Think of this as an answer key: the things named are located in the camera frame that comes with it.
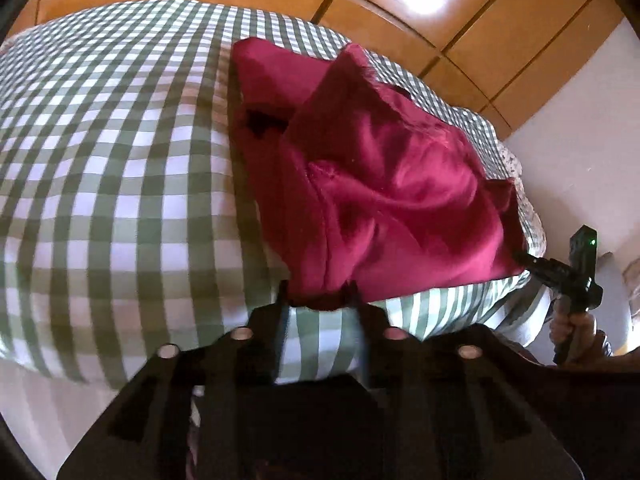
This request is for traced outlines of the grey sleeved right forearm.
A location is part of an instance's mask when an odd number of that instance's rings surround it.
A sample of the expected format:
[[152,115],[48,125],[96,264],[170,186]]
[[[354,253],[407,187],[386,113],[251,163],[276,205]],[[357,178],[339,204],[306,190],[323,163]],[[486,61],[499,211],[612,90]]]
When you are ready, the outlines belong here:
[[638,373],[639,349],[614,356],[605,332],[597,330],[597,344],[588,356],[567,365],[560,364],[559,368],[572,372]]

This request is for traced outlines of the person's right hand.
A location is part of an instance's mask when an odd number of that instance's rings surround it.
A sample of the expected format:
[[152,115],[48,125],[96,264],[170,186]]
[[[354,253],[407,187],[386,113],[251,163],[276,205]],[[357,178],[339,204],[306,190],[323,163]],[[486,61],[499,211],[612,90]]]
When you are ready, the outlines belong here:
[[597,324],[588,312],[570,313],[559,301],[554,304],[549,338],[560,363],[577,362],[585,358],[597,344]]

